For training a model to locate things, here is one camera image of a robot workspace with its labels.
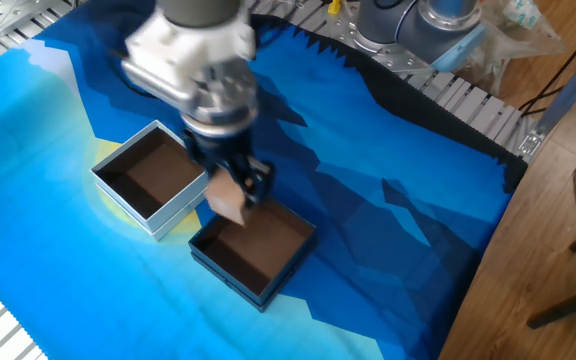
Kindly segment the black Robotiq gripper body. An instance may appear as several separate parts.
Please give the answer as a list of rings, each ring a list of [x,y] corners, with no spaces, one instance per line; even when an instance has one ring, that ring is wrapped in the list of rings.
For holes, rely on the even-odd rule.
[[[219,165],[236,173],[249,173],[249,158],[253,156],[252,130],[233,136],[207,137],[189,128],[182,132],[182,141],[189,157],[210,173]]]

